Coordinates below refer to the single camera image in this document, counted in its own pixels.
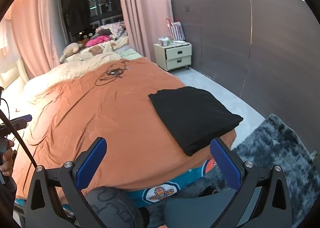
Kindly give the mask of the person's left hand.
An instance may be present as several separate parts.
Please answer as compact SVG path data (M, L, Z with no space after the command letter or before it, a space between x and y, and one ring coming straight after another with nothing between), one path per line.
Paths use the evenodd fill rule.
M11 177L13 172L13 150L12 147L14 146L14 142L11 140L8 140L8 149L3 154L3 164L1 165L1 173L6 177Z

